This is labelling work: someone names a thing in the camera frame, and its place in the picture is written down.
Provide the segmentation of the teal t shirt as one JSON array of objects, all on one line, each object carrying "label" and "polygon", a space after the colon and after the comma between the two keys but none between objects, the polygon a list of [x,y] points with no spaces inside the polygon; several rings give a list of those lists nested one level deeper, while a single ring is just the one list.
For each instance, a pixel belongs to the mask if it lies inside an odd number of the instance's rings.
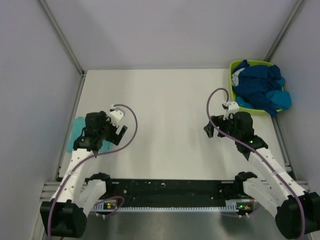
[{"label": "teal t shirt", "polygon": [[[67,144],[66,152],[71,153],[73,151],[75,140],[82,134],[83,128],[86,126],[85,118],[83,116],[79,116],[73,119],[71,135],[69,137],[69,141]],[[111,143],[108,141],[103,141],[101,149],[98,151],[99,153],[108,152],[111,148]]]}]

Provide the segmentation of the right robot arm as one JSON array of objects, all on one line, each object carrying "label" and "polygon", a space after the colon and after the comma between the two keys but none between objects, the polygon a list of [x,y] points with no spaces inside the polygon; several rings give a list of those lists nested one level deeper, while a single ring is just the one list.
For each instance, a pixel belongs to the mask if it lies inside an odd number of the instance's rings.
[{"label": "right robot arm", "polygon": [[320,229],[320,196],[300,186],[278,163],[267,143],[255,134],[247,112],[211,116],[203,128],[209,138],[228,137],[237,150],[262,175],[262,183],[252,172],[241,172],[233,185],[239,198],[247,195],[259,202],[273,217],[280,233],[288,240]]}]

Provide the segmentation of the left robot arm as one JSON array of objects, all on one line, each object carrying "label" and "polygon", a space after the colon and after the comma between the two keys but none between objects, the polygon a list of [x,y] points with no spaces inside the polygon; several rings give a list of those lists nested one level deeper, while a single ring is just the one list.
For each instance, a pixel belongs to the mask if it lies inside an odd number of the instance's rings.
[{"label": "left robot arm", "polygon": [[50,200],[43,201],[40,206],[41,219],[49,237],[82,237],[96,201],[113,194],[114,187],[107,182],[108,175],[104,173],[90,179],[85,189],[83,185],[103,142],[119,145],[127,130],[121,124],[124,115],[120,108],[112,107],[109,113],[91,112],[85,116],[85,126],[73,143],[62,181]]}]

